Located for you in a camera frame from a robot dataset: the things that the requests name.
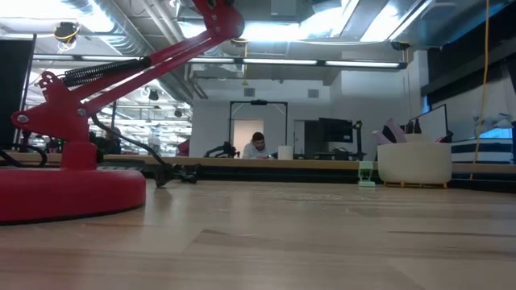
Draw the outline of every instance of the computer monitor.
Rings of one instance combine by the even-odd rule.
[[[353,121],[319,118],[323,142],[353,143]]]
[[[447,111],[446,105],[434,108],[428,113],[422,114],[411,121],[419,120],[421,127],[422,139],[427,142],[435,142],[435,140],[446,137],[448,134]]]

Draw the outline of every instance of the green object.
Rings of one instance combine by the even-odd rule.
[[[372,171],[374,166],[372,161],[360,161],[358,167],[358,177],[360,181],[358,186],[360,187],[376,187],[377,185],[371,181]]]

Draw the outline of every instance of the dark hair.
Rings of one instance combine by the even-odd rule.
[[[265,140],[265,137],[260,132],[256,132],[255,134],[252,135],[252,142],[261,141],[261,140]]]

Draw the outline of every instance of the wooden table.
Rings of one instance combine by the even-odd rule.
[[[0,227],[0,289],[515,289],[515,220],[500,193],[149,182],[143,209]]]
[[[25,164],[38,164],[40,156],[36,153],[11,153],[13,158]],[[60,154],[48,154],[50,164],[60,162]],[[146,164],[156,165],[157,162],[146,155],[106,155],[106,160],[140,160]],[[226,158],[186,158],[164,157],[166,162],[179,165],[195,165],[233,168],[305,168],[305,169],[335,169],[358,170],[356,161],[326,161],[326,160],[267,160],[267,159],[226,159]],[[516,173],[514,165],[499,164],[453,164],[453,172],[475,173]]]

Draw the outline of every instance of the person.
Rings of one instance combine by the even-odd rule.
[[[267,159],[268,154],[264,135],[256,132],[251,142],[243,148],[242,159]]]

